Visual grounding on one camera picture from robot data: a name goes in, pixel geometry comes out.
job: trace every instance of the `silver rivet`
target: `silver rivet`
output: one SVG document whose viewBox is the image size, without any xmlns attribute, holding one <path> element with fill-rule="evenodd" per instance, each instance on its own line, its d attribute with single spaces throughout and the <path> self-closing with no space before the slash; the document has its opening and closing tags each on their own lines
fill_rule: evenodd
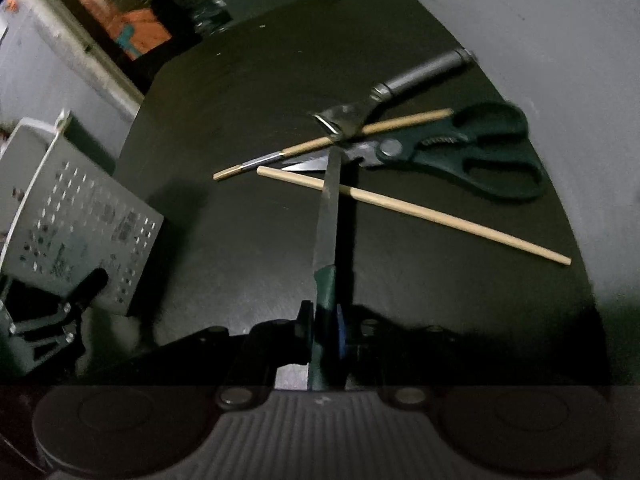
<svg viewBox="0 0 640 480">
<path fill-rule="evenodd" d="M 364 337 L 371 337 L 376 332 L 377 319 L 365 319 L 360 324 L 360 332 Z"/>
<path fill-rule="evenodd" d="M 427 395 L 420 388 L 406 387 L 396 390 L 396 400 L 400 404 L 414 405 L 420 404 L 427 399 Z"/>
<path fill-rule="evenodd" d="M 248 403 L 253 396 L 254 394 L 252 394 L 251 390 L 233 386 L 220 394 L 220 400 L 229 406 L 241 406 Z"/>
<path fill-rule="evenodd" d="M 385 139 L 380 142 L 380 151 L 386 156 L 398 156 L 402 153 L 402 142 L 397 139 Z"/>
</svg>

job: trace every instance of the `wooden stick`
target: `wooden stick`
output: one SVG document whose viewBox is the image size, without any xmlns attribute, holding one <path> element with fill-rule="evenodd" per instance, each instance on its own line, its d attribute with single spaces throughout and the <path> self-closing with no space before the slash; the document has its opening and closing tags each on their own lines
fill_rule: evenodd
<svg viewBox="0 0 640 480">
<path fill-rule="evenodd" d="M 398 117 L 395 119 L 389 119 L 387 121 L 380 121 L 379 123 L 366 124 L 362 127 L 362 135 L 367 136 L 371 134 L 378 134 L 381 132 L 388 132 L 397 128 L 405 128 L 407 126 L 415 126 L 417 124 L 424 124 L 430 121 L 438 121 L 449 117 L 453 113 L 451 108 L 443 108 L 442 110 L 433 110 L 431 112 L 423 112 L 420 114 L 408 115 L 405 117 Z M 321 150 L 327 146 L 333 144 L 331 137 L 319 137 L 319 139 L 308 140 L 295 146 L 289 146 L 279 152 L 270 153 L 254 160 L 249 160 L 242 164 L 237 164 L 226 170 L 219 171 L 213 175 L 213 180 L 223 180 L 235 174 L 242 173 L 243 171 L 252 170 L 259 164 L 267 162 L 276 162 L 283 160 L 284 158 L 290 158 L 295 155 L 301 155 L 302 153 L 314 152 L 315 150 Z"/>
<path fill-rule="evenodd" d="M 291 171 L 276 170 L 275 168 L 267 168 L 265 166 L 259 166 L 257 173 L 260 176 L 268 176 L 269 178 L 275 178 L 277 180 L 283 180 L 284 182 L 298 184 L 299 186 L 311 187 L 313 189 L 321 190 L 322 184 L 324 184 L 324 181 L 319 178 L 313 178 L 311 176 L 301 175 Z M 340 192 L 345 195 L 349 195 L 360 202 L 366 202 L 385 209 L 391 209 L 392 211 L 398 211 L 399 213 L 404 213 L 406 215 L 423 218 L 425 220 L 435 222 L 436 224 L 453 227 L 454 229 L 459 229 L 482 238 L 487 238 L 488 240 L 493 240 L 494 242 L 520 249 L 521 251 L 526 251 L 527 253 L 537 254 L 538 256 L 542 256 L 548 260 L 553 260 L 559 264 L 567 266 L 571 265 L 571 258 L 568 258 L 567 256 L 563 256 L 562 254 L 555 253 L 549 249 L 545 249 L 544 247 L 526 242 L 520 238 L 516 238 L 515 236 L 511 236 L 506 233 L 496 231 L 495 229 L 475 224 L 440 211 L 428 209 L 426 207 L 370 191 L 365 191 L 363 189 L 358 189 L 357 187 L 340 185 Z"/>
</svg>

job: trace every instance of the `green knife handle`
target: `green knife handle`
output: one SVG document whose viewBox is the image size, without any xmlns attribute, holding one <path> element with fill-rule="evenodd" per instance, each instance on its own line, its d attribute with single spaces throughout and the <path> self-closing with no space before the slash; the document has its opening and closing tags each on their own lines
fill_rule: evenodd
<svg viewBox="0 0 640 480">
<path fill-rule="evenodd" d="M 309 390 L 321 391 L 330 387 L 332 361 L 337 345 L 334 337 L 335 318 L 335 266 L 316 270 L 316 317 L 314 340 L 311 345 L 311 360 L 307 376 Z"/>
</svg>

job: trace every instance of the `scissors blade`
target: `scissors blade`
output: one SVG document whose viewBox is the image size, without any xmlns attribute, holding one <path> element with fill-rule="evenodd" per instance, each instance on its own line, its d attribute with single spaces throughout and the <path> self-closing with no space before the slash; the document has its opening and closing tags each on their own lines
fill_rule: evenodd
<svg viewBox="0 0 640 480">
<path fill-rule="evenodd" d="M 382 162 L 376 156 L 377 142 L 368 140 L 358 142 L 353 146 L 345 148 L 344 155 L 348 161 L 358 160 L 363 168 L 371 166 L 380 166 Z M 305 171 L 325 171 L 329 160 L 329 150 L 318 150 L 317 152 L 307 153 L 296 158 L 289 159 L 284 171 L 297 171 L 304 173 Z"/>
</svg>

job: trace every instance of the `perforated basket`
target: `perforated basket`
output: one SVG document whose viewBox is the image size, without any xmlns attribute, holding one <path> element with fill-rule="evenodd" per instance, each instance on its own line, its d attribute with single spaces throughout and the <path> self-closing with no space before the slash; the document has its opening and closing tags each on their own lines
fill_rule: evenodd
<svg viewBox="0 0 640 480">
<path fill-rule="evenodd" d="M 67 124 L 68 115 L 56 126 L 22 120 L 0 158 L 0 208 L 12 212 L 17 206 L 0 254 L 0 272 L 66 296 L 102 267 L 109 282 L 94 305 L 124 314 L 162 215 L 66 140 Z M 46 151 L 22 197 L 29 168 L 16 161 L 33 159 L 38 146 Z M 6 221 L 6 215 L 0 220 Z"/>
</svg>

